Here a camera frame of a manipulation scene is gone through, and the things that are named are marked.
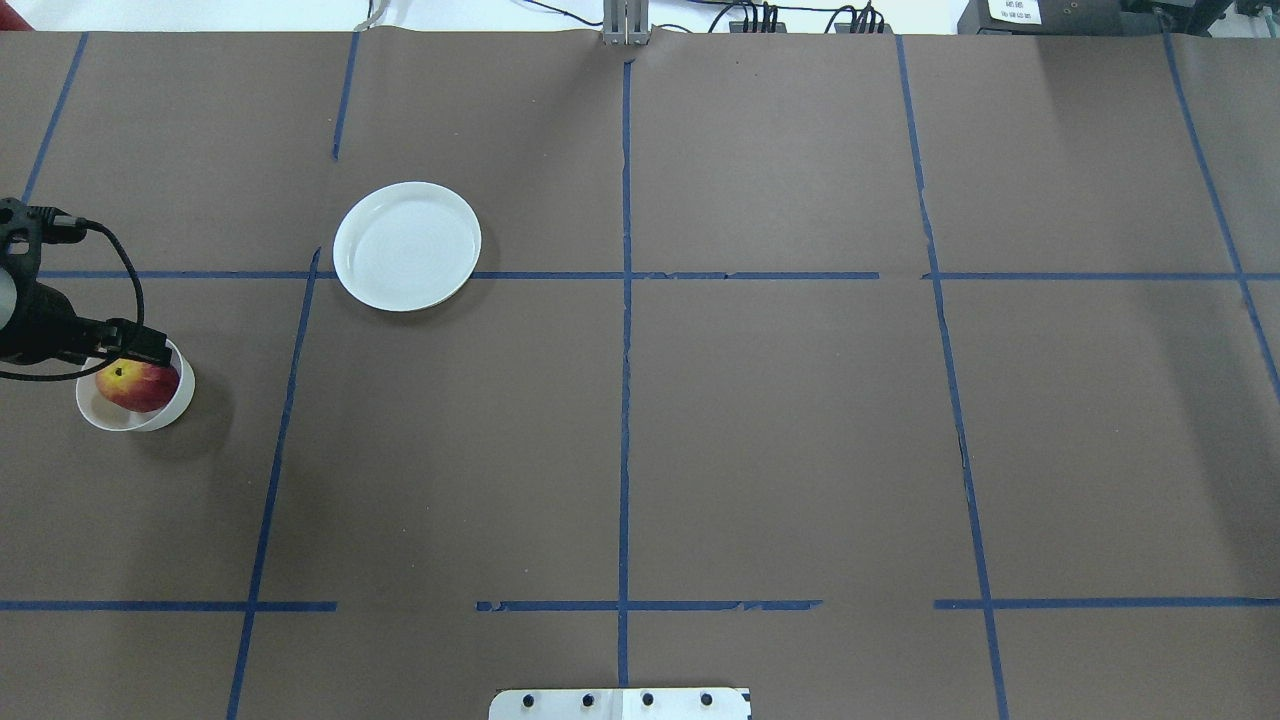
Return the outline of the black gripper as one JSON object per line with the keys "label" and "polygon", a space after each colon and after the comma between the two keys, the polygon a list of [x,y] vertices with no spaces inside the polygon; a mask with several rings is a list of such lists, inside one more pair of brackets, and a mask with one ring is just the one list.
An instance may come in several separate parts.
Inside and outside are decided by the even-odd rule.
{"label": "black gripper", "polygon": [[123,318],[99,322],[78,316],[68,297],[46,284],[22,290],[14,281],[4,281],[1,322],[1,359],[14,365],[49,360],[82,365],[109,356],[151,366],[172,365],[172,348],[163,332],[131,325]]}

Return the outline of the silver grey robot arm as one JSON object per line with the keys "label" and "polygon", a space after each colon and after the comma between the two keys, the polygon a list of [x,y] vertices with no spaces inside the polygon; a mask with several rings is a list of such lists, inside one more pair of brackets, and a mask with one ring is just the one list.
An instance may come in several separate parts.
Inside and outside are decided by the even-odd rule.
{"label": "silver grey robot arm", "polygon": [[1,359],[15,366],[59,361],[83,369],[120,359],[170,366],[173,348],[160,331],[125,318],[79,316],[60,291],[4,269]]}

